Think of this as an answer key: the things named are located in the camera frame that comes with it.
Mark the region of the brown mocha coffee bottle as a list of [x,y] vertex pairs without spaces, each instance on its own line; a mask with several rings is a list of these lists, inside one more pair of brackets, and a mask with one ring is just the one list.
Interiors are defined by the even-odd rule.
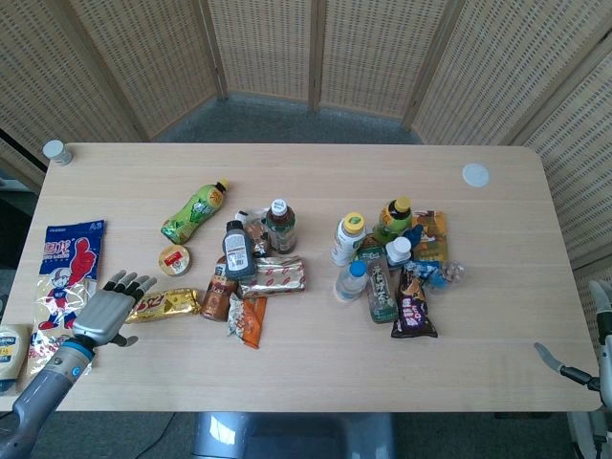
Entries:
[[237,292],[238,282],[227,278],[227,258],[220,257],[208,283],[200,315],[214,321],[227,321],[230,309],[230,296]]

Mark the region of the tea bottle, dark green label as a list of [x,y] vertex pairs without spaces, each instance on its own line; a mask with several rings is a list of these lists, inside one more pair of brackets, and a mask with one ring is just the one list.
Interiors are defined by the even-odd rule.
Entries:
[[357,250],[356,259],[366,264],[369,276],[365,287],[369,312],[375,323],[397,319],[398,310],[390,283],[390,271],[384,247],[372,234],[367,234]]

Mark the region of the white round lid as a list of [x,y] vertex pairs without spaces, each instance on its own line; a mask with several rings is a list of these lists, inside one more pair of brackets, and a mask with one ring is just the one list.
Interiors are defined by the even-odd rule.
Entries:
[[466,164],[462,169],[464,182],[472,187],[485,187],[490,183],[491,175],[489,169],[478,163]]

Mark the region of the clear jar, blue label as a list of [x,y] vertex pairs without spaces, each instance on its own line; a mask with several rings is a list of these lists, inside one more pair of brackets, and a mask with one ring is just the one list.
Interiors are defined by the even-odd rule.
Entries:
[[458,285],[466,275],[467,269],[456,261],[418,261],[418,276],[432,292],[444,292]]

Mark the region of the green bottle, yellow cap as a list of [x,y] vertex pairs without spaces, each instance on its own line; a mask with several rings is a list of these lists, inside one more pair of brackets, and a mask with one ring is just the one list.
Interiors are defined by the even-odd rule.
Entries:
[[379,222],[373,229],[374,238],[380,244],[387,244],[412,227],[411,202],[402,196],[389,202],[379,215]]

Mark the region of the orange yellow snack bag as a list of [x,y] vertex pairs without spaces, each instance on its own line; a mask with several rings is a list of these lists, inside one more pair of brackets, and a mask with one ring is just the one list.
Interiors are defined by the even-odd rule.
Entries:
[[423,227],[420,243],[414,249],[414,258],[441,263],[449,261],[446,215],[438,210],[415,211],[412,223]]

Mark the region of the orange white snack packet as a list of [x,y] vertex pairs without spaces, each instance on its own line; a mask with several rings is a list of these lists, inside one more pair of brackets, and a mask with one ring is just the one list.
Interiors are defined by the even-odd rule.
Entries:
[[231,294],[229,297],[228,335],[236,336],[243,344],[258,349],[266,307],[266,297],[240,298],[237,294]]

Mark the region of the small round yellow cup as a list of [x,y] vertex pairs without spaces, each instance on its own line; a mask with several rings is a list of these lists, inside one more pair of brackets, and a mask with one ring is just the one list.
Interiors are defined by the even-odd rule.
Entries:
[[191,256],[187,248],[182,245],[170,245],[159,254],[158,265],[160,270],[168,276],[180,276],[190,268]]

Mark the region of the striped red snack packet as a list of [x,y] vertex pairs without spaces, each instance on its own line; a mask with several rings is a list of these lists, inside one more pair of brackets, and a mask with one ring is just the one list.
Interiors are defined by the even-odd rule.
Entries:
[[255,268],[254,276],[239,281],[238,293],[243,298],[300,293],[306,288],[305,265],[300,256],[258,258]]

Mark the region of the small white bottle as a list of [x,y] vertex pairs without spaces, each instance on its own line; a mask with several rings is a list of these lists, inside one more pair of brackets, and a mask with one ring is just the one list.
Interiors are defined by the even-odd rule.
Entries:
[[412,256],[412,245],[408,238],[399,236],[385,245],[387,264],[390,269],[398,269]]

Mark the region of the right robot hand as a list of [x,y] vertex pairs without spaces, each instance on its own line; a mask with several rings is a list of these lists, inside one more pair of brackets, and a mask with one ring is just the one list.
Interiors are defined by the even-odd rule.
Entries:
[[534,348],[543,362],[554,372],[585,386],[590,391],[598,392],[601,403],[612,409],[612,285],[603,280],[590,280],[588,286],[596,307],[600,374],[592,376],[562,363],[539,342],[534,343]]

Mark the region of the dark chocolate snack bag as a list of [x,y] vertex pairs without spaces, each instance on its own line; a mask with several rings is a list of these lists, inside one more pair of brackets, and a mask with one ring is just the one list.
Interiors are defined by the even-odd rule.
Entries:
[[414,269],[404,267],[396,293],[398,316],[391,331],[393,339],[437,338],[438,332],[428,317],[428,305],[422,279]]

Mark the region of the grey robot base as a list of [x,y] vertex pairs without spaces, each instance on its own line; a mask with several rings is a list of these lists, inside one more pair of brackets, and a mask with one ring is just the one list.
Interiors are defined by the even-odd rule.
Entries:
[[192,459],[398,459],[389,413],[199,412]]

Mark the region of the white-capped green tea bottle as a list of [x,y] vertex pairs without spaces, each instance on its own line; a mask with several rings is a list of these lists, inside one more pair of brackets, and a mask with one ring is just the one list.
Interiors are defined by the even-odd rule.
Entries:
[[296,217],[293,209],[283,199],[272,201],[265,223],[274,251],[290,253],[296,245]]

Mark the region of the blue white cartoon bag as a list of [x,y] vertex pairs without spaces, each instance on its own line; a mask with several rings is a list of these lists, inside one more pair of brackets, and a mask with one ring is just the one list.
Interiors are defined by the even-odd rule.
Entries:
[[77,316],[97,290],[104,227],[97,220],[46,229],[26,367],[30,379],[73,336]]

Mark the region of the white bottle, yellow cap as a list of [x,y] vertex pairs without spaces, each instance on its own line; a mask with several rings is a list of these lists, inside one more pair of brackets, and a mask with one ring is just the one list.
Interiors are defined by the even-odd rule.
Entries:
[[337,227],[335,243],[331,250],[333,262],[339,267],[348,265],[354,259],[365,235],[363,216],[358,212],[346,214]]

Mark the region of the white mayonnaise bottle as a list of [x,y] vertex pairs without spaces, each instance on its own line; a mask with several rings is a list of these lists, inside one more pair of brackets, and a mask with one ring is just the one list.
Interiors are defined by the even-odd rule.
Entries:
[[27,358],[31,327],[27,324],[0,325],[0,397],[12,395]]

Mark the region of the green tea bottle, lime print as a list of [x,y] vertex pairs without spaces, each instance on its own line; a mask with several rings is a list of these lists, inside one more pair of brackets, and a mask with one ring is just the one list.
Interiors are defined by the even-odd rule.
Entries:
[[221,208],[228,188],[225,178],[200,187],[176,214],[164,221],[161,234],[173,244],[183,245]]

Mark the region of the clear water bottle, blue cap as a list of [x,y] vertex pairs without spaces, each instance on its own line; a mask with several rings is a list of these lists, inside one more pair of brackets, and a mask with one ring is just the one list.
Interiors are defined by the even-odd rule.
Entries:
[[365,289],[368,282],[367,264],[355,260],[347,265],[339,274],[335,292],[342,301],[355,301]]

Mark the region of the brown black snack packet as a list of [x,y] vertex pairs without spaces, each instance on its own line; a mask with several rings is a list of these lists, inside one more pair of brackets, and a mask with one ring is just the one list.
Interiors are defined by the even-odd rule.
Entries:
[[266,225],[267,208],[249,208],[238,210],[235,219],[243,225],[245,233],[250,237],[254,257],[270,255],[271,243]]

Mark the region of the dark grey sauce bottle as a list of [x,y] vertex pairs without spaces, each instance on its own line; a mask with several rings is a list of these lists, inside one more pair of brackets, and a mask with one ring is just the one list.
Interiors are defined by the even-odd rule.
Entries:
[[239,220],[231,220],[226,225],[223,239],[223,251],[226,257],[226,277],[241,280],[253,277],[256,266],[252,255],[252,243]]

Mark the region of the gold snack packet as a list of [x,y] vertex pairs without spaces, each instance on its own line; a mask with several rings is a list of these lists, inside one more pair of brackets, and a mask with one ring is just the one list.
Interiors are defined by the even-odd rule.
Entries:
[[190,288],[146,294],[135,305],[125,322],[130,324],[197,314],[200,310],[198,295],[197,290]]

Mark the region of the wicker folding screen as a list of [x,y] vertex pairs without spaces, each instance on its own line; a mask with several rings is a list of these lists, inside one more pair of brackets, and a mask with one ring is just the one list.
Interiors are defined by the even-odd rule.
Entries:
[[612,0],[0,0],[0,169],[149,141],[232,93],[543,162],[575,266],[612,256]]

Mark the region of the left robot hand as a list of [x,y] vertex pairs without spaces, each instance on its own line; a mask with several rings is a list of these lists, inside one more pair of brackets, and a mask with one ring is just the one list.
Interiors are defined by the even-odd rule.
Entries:
[[73,324],[74,339],[88,349],[112,343],[128,347],[136,336],[124,337],[120,329],[144,294],[157,283],[156,277],[138,276],[121,270],[87,302]]

